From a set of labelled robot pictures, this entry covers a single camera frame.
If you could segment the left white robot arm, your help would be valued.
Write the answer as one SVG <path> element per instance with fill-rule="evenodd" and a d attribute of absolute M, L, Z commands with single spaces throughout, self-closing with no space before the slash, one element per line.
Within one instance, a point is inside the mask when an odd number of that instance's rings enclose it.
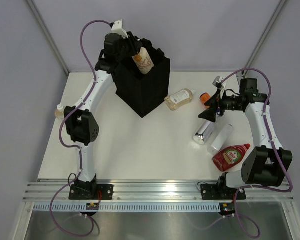
<path fill-rule="evenodd" d="M 96 66 L 92 67 L 93 78 L 82 97 L 73 106 L 64 111 L 64 122 L 67 134 L 78 150 L 78 174 L 71 183 L 70 200 L 96 200 L 101 198 L 102 191 L 110 185 L 97 183 L 94 160 L 94 142 L 100 127 L 94 113 L 103 95 L 113 83 L 113 73 L 124 59 L 137 55 L 142 42 L 132 32 L 127 34 L 109 33 L 105 36 L 104 48 Z"/>

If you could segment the shiny silver bottle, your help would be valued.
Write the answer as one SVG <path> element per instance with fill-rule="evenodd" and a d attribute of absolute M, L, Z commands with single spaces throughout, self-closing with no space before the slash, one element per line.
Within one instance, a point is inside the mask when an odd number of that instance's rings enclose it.
<path fill-rule="evenodd" d="M 214 122 L 205 120 L 193 135 L 193 140 L 199 145 L 206 144 L 215 128 Z"/>

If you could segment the beige patterned bottle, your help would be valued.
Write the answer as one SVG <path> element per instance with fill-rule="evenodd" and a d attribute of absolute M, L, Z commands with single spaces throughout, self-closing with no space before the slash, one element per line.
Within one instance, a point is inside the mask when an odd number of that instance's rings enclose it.
<path fill-rule="evenodd" d="M 150 57 L 150 54 L 148 53 L 147 49 L 144 47 L 141 47 L 139 53 L 133 56 L 132 59 L 135 62 L 139 71 L 143 75 L 148 74 L 155 66 L 154 62 Z"/>

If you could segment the orange blue bottle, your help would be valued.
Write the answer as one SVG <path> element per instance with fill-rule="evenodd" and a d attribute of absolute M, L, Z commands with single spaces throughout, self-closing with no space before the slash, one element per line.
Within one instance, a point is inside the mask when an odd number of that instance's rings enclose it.
<path fill-rule="evenodd" d="M 211 99 L 211 96 L 207 92 L 205 92 L 205 93 L 201 94 L 201 96 L 199 97 L 199 99 L 200 99 L 200 102 L 202 103 L 202 105 L 206 109 L 208 109 L 209 106 L 206 106 L 206 102 Z"/>

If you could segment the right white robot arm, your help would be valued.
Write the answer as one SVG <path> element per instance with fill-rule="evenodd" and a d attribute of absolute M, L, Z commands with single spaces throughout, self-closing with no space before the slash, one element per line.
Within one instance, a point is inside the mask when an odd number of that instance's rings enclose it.
<path fill-rule="evenodd" d="M 293 184 L 288 176 L 288 169 L 293 160 L 293 154 L 285 150 L 278 140 L 271 116 L 270 94 L 260 93 L 255 78 L 244 78 L 240 81 L 239 94 L 227 96 L 225 79 L 217 76 L 213 85 L 216 93 L 205 103 L 208 108 L 199 118 L 216 122 L 225 111 L 240 111 L 248 119 L 253 150 L 242 164 L 241 170 L 224 172 L 219 177 L 216 192 L 223 199 L 229 198 L 235 189 L 258 188 L 282 192 L 279 188 L 284 179 L 288 180 L 291 192 Z"/>

